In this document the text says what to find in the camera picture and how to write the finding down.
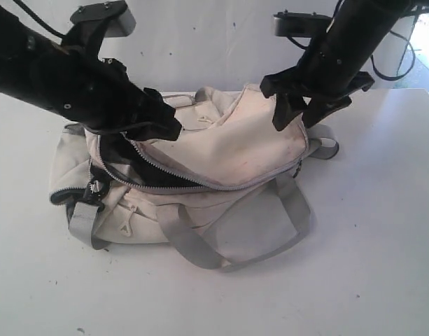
screw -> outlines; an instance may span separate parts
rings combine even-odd
[[[27,49],[30,51],[35,50],[35,38],[33,36],[27,37]]]

table surface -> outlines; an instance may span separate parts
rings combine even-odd
[[[70,237],[48,203],[64,121],[0,94],[0,336],[429,335],[429,95],[353,100],[325,121],[339,155],[299,177],[309,236],[223,274],[167,245]]]

bag handle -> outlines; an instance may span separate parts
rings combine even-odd
[[[182,204],[158,206],[158,223],[171,245],[174,246],[186,260],[198,267],[207,270],[222,269],[230,271],[260,262],[290,249],[301,241],[309,232],[311,217],[311,209],[290,174],[280,174],[270,183],[270,188],[275,189],[276,194],[281,199],[297,231],[295,237],[270,253],[243,262],[232,262],[228,260],[209,245],[202,236],[191,229],[191,227],[195,225]]]
[[[329,160],[339,152],[340,145],[330,127],[317,124],[307,130],[307,136],[309,138],[309,157],[320,160]],[[334,142],[334,146],[323,146],[321,139],[332,140]]]

white bag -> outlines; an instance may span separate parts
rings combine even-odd
[[[65,127],[50,201],[67,205],[73,236],[96,249],[170,242],[197,266],[232,269],[308,233],[310,209],[292,174],[309,155],[337,153],[337,142],[322,146],[320,138],[333,139],[330,130],[306,131],[299,116],[277,132],[276,101],[256,85],[237,97],[206,87],[192,101],[176,111],[183,126],[177,141]]]

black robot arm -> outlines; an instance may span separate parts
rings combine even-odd
[[[351,104],[349,95],[368,90],[373,78],[360,71],[385,35],[414,8],[429,0],[345,0],[334,18],[283,12],[275,15],[275,34],[311,38],[293,68],[265,76],[264,96],[276,95],[274,126],[283,130],[303,113],[306,127]],[[309,104],[304,100],[311,98]]]
[[[181,125],[160,93],[138,89],[116,59],[98,59],[104,37],[133,32],[125,1],[80,7],[71,21],[73,28],[58,45],[0,6],[0,92],[96,134],[176,140]]]

